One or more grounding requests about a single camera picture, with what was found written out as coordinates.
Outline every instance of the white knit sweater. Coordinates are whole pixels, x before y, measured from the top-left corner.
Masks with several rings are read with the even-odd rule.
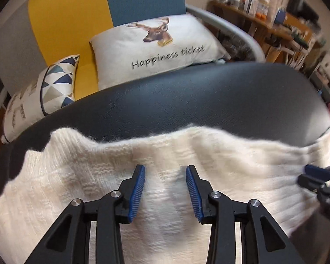
[[[0,197],[0,255],[7,264],[24,263],[72,199],[99,199],[143,164],[146,183],[138,215],[121,226],[125,263],[202,264],[210,225],[194,217],[187,165],[195,165],[201,178],[232,200],[259,199],[290,235],[318,206],[312,193],[296,185],[308,163],[330,165],[330,129],[305,148],[206,127],[115,143],[58,129],[42,152],[26,153],[20,174]],[[236,262],[241,263],[239,234],[236,238]],[[93,263],[95,227],[90,246]]]

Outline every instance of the white fabric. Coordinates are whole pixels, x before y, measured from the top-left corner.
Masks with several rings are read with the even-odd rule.
[[[131,225],[121,226],[125,263],[202,264],[210,225],[200,225],[194,217],[187,165],[195,165],[201,178],[232,200],[259,199],[290,235],[317,207],[315,195],[296,185],[308,163],[330,165],[330,129],[304,148],[206,127],[115,143],[58,129],[43,152],[26,153],[22,171],[0,196],[0,255],[7,264],[24,263],[72,199],[99,199],[143,164],[146,183],[138,215]],[[90,263],[94,257],[91,248]]]
[[[214,61],[227,54],[213,34],[192,15],[168,18],[168,24],[159,29],[159,34],[166,33],[163,40],[156,40],[158,33],[150,33],[149,27],[161,26],[164,18],[138,22],[138,27],[121,25],[90,40],[97,62],[99,90],[194,63]],[[153,41],[143,41],[146,37]]]
[[[74,61],[74,65],[64,62],[70,58]],[[5,112],[4,134],[1,137],[2,143],[12,142],[25,129],[44,118],[43,109],[45,114],[55,112],[63,106],[67,96],[71,102],[75,101],[73,83],[78,61],[79,54],[69,55],[58,60],[44,69],[36,80],[33,80],[14,94]],[[72,83],[59,82],[54,84],[55,81],[64,75],[69,75]]]

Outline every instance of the black leather seat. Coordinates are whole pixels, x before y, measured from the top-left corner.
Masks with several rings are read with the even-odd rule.
[[[287,66],[190,66],[97,92],[29,127],[0,152],[0,193],[20,172],[25,152],[42,150],[55,129],[72,127],[106,142],[189,124],[306,146],[330,127],[330,115],[307,79]]]

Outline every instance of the white pillow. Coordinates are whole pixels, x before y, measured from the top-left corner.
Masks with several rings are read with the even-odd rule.
[[[99,90],[227,55],[213,34],[190,14],[121,25],[90,42]]]
[[[3,143],[13,141],[30,125],[75,101],[73,83],[78,61],[79,55],[67,56],[16,92],[5,113]]]

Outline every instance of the triangle pattern pillow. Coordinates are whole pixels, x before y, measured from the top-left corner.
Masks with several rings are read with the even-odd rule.
[[[3,143],[12,142],[30,125],[75,101],[73,84],[78,61],[79,54],[67,56],[16,92],[5,113]]]

